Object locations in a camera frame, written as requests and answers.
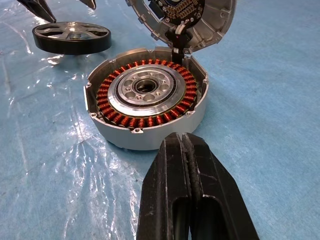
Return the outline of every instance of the silver metal ring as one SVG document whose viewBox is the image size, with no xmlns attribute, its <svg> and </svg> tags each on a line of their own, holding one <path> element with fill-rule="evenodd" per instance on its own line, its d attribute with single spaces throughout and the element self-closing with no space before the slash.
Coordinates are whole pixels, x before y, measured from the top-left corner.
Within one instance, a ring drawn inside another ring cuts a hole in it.
<svg viewBox="0 0 320 240">
<path fill-rule="evenodd" d="M 166 112 L 184 96 L 186 82 L 174 69 L 146 64 L 126 70 L 111 83 L 108 100 L 127 116 L 146 117 Z"/>
</svg>

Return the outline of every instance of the copper winding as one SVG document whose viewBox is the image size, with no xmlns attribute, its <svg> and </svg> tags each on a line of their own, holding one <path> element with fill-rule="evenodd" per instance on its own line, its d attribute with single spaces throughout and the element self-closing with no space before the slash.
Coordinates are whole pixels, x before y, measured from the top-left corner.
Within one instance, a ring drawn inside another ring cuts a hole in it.
<svg viewBox="0 0 320 240">
<path fill-rule="evenodd" d="M 102 98 L 106 98 L 106 97 L 108 97 L 107 93 L 98 93 L 96 96 L 97 99 L 102 99 Z"/>
<path fill-rule="evenodd" d="M 111 84 L 112 83 L 112 80 L 109 79 L 109 78 L 106 78 L 104 81 L 103 81 L 104 84 Z"/>
<path fill-rule="evenodd" d="M 111 106 L 110 106 L 110 104 L 108 102 L 99 105 L 100 110 L 107 109 L 107 108 L 110 108 L 110 107 Z"/>
<path fill-rule="evenodd" d="M 164 120 L 162 119 L 162 116 L 161 115 L 158 115 L 155 117 L 155 121 L 158 125 L 160 124 L 163 124 L 164 123 Z"/>
<path fill-rule="evenodd" d="M 105 84 L 105 83 L 102 83 L 100 85 L 100 88 L 103 88 L 103 89 L 108 89 L 110 87 L 110 84 Z"/>
<path fill-rule="evenodd" d="M 181 104 L 181 105 L 184 105 L 184 106 L 186 106 L 186 107 L 188 107 L 188 108 L 190 108 L 190 107 L 192 107 L 192 105 L 193 105 L 194 103 L 193 103 L 193 102 L 190 102 L 190 101 L 182 100 L 182 101 L 180 102 L 180 104 Z"/>
<path fill-rule="evenodd" d="M 150 116 L 148 118 L 148 127 L 153 127 L 155 124 L 154 124 L 154 118 L 152 116 Z"/>
<path fill-rule="evenodd" d="M 193 85 L 187 85 L 187 86 L 186 86 L 186 89 L 187 89 L 187 90 L 197 89 L 197 85 L 195 85 L 195 84 L 193 84 Z"/>
<path fill-rule="evenodd" d="M 187 91 L 185 91 L 185 94 L 197 95 L 197 91 L 196 90 L 187 90 Z"/>
<path fill-rule="evenodd" d="M 96 103 L 98 105 L 105 104 L 107 102 L 108 102 L 108 98 L 99 98 L 99 99 L 96 100 Z"/>
<path fill-rule="evenodd" d="M 120 113 L 117 113 L 111 122 L 117 125 L 120 123 L 122 117 L 123 115 L 121 115 Z"/>
<path fill-rule="evenodd" d="M 134 129 L 137 126 L 138 119 L 137 118 L 132 118 L 130 123 L 129 123 L 129 128 Z"/>
<path fill-rule="evenodd" d="M 144 128 L 145 127 L 145 119 L 144 118 L 140 118 L 138 126 L 139 126 L 139 128 Z"/>
<path fill-rule="evenodd" d="M 193 85 L 196 85 L 196 80 L 195 79 L 190 79 L 190 80 L 187 80 L 185 81 L 185 84 L 189 85 L 189 84 L 193 84 Z"/>
<path fill-rule="evenodd" d="M 121 113 L 117 113 L 109 104 L 108 101 L 108 89 L 113 80 L 120 75 L 122 72 L 131 69 L 133 67 L 138 67 L 139 65 L 145 64 L 161 64 L 176 70 L 185 80 L 186 92 L 183 99 L 169 112 L 157 115 L 149 116 L 146 118 L 135 118 L 130 116 L 124 116 Z M 111 74 L 105 78 L 100 85 L 97 95 L 96 103 L 99 107 L 102 114 L 115 125 L 119 125 L 124 128 L 145 128 L 161 125 L 168 123 L 173 119 L 179 118 L 182 114 L 186 113 L 195 103 L 197 98 L 197 82 L 192 75 L 192 73 L 181 66 L 180 64 L 174 63 L 172 61 L 168 62 L 167 60 L 160 59 L 148 59 L 141 60 L 141 62 L 135 61 L 133 63 L 128 63 L 125 66 L 121 66 L 119 69 L 113 71 Z"/>
<path fill-rule="evenodd" d="M 195 101 L 195 96 L 192 96 L 192 95 L 185 95 L 184 96 L 184 98 L 183 98 L 183 101 L 187 101 L 187 100 L 189 100 L 189 101 L 192 101 L 192 102 L 194 102 Z"/>
<path fill-rule="evenodd" d="M 175 107 L 175 109 L 177 109 L 180 113 L 184 114 L 186 111 L 188 111 L 188 109 L 185 107 L 185 106 L 182 106 L 182 105 L 177 105 Z"/>
<path fill-rule="evenodd" d="M 101 112 L 103 115 L 107 116 L 112 111 L 114 111 L 114 109 L 112 107 L 108 107 L 107 109 L 103 109 Z"/>
<path fill-rule="evenodd" d="M 168 112 L 163 114 L 163 117 L 167 122 L 170 122 L 172 120 L 172 117 Z"/>
<path fill-rule="evenodd" d="M 118 113 L 112 109 L 112 112 L 110 112 L 106 118 L 109 120 L 109 121 L 112 121 L 112 119 L 114 119 L 114 117 L 117 115 Z"/>
<path fill-rule="evenodd" d="M 170 114 L 171 114 L 175 119 L 177 119 L 177 118 L 180 116 L 180 113 L 179 113 L 177 110 L 175 110 L 175 109 L 170 110 Z"/>
<path fill-rule="evenodd" d="M 128 116 L 125 116 L 122 119 L 122 121 L 121 121 L 119 126 L 126 128 L 128 126 L 129 121 L 130 121 L 130 118 Z"/>
</svg>

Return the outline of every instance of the clamp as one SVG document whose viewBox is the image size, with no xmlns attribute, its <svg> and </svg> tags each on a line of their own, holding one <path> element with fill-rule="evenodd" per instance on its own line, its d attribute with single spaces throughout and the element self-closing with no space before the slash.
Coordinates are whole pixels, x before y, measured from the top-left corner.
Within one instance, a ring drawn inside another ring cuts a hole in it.
<svg viewBox="0 0 320 240">
<path fill-rule="evenodd" d="M 193 134 L 164 139 L 142 184 L 137 240 L 258 240 L 233 177 Z"/>
</svg>

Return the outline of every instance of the circuit board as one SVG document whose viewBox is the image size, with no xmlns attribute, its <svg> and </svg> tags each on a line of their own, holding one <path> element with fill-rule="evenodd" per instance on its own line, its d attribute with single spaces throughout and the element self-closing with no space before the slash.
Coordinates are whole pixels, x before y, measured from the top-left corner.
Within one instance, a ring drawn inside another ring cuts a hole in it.
<svg viewBox="0 0 320 240">
<path fill-rule="evenodd" d="M 161 9 L 165 19 L 179 25 L 181 21 L 196 24 L 204 11 L 205 0 L 151 0 Z"/>
</svg>

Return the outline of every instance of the blue tarp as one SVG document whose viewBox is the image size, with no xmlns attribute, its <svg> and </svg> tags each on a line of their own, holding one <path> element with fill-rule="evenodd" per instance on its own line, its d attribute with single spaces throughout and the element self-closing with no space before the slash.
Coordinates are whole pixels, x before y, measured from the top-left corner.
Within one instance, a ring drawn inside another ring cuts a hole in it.
<svg viewBox="0 0 320 240">
<path fill-rule="evenodd" d="M 0 0 L 0 239 L 135 238 L 155 151 L 105 141 L 83 86 L 102 61 L 163 46 L 124 0 L 48 0 L 57 21 L 105 26 L 112 47 L 44 52 L 45 22 Z M 224 39 L 193 55 L 208 71 L 195 134 L 235 178 L 262 240 L 320 239 L 320 1 L 238 0 Z"/>
</svg>

